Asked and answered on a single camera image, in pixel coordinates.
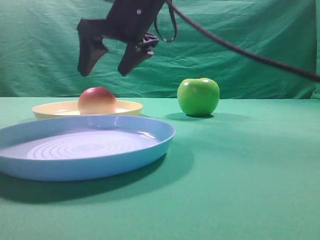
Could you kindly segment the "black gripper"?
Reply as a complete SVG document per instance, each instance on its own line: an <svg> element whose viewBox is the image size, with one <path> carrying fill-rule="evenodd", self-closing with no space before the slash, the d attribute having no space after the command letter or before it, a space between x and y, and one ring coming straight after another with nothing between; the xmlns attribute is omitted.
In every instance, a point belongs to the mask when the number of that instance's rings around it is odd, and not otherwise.
<svg viewBox="0 0 320 240"><path fill-rule="evenodd" d="M77 25L79 39L78 72L87 77L98 60L109 52L103 39L126 43L118 65L122 76L152 57L152 45L159 39L148 33L164 5L163 0L114 0L105 19L84 19Z"/></svg>

